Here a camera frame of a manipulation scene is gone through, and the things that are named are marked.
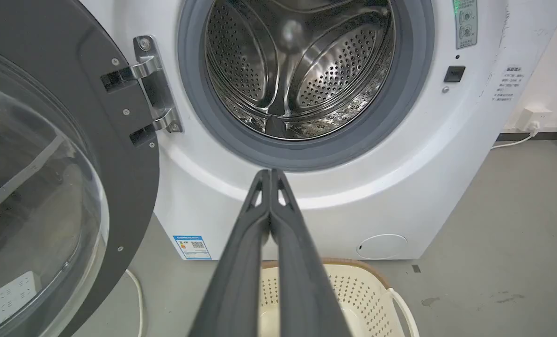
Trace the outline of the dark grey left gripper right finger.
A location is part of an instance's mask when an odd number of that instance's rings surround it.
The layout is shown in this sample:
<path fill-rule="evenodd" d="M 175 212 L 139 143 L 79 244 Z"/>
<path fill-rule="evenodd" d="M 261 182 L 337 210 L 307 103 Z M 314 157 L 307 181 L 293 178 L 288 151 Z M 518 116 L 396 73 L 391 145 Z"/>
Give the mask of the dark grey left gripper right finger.
<path fill-rule="evenodd" d="M 270 232 L 278 246 L 280 337 L 352 337 L 286 175 L 270 171 Z"/>

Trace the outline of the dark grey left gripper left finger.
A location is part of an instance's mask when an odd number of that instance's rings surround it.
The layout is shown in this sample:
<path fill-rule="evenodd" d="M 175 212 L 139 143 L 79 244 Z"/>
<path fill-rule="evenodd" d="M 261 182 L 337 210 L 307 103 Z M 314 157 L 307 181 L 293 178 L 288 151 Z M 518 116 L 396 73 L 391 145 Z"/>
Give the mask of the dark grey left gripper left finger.
<path fill-rule="evenodd" d="M 258 337 L 261 248 L 269 230 L 269 171 L 259 171 L 188 337 Z"/>

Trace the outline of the white front-load washing machine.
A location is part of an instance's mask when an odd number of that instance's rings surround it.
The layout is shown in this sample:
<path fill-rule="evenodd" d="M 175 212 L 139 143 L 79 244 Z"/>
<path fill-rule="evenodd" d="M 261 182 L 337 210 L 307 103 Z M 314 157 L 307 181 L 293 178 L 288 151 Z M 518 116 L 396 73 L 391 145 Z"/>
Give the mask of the white front-load washing machine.
<path fill-rule="evenodd" d="M 557 0 L 79 2 L 166 79 L 154 215 L 195 261 L 220 258 L 261 169 L 322 256 L 419 258 L 557 30 Z"/>

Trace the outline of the dark grey washing machine door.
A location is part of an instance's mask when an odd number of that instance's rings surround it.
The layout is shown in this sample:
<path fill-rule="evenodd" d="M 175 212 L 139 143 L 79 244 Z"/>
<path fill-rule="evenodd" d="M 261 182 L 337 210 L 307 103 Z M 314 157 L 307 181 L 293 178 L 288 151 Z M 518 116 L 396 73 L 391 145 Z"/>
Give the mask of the dark grey washing machine door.
<path fill-rule="evenodd" d="M 71 337 L 141 244 L 159 153 L 128 66 L 80 0 L 0 0 L 0 288 L 41 284 L 0 337 Z"/>

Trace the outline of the cream perforated laundry basket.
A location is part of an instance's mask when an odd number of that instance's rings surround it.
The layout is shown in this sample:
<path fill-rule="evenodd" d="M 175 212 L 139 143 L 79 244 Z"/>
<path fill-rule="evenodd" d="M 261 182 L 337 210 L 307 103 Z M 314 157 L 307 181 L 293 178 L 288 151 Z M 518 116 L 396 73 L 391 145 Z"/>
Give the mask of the cream perforated laundry basket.
<path fill-rule="evenodd" d="M 377 270 L 351 259 L 324 258 L 323 263 L 353 337 L 420 337 L 408 305 Z M 278 280 L 278 262 L 263 262 L 259 337 L 280 337 Z"/>

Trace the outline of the white power strip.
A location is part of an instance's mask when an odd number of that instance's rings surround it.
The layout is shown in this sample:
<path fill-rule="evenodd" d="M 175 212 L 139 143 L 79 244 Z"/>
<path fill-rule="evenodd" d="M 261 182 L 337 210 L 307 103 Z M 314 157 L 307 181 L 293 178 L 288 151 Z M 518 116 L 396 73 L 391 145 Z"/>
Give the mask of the white power strip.
<path fill-rule="evenodd" d="M 39 277 L 26 271 L 0 288 L 0 324 L 37 296 L 41 290 Z"/>

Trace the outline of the white wall power socket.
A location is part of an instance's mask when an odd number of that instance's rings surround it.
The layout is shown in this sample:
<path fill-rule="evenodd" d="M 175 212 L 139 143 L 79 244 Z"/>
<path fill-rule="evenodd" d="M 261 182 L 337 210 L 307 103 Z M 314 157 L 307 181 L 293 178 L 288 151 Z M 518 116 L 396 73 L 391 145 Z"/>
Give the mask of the white wall power socket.
<path fill-rule="evenodd" d="M 537 134 L 546 125 L 552 111 L 542 107 L 525 107 L 515 122 L 515 129 L 519 132 Z"/>

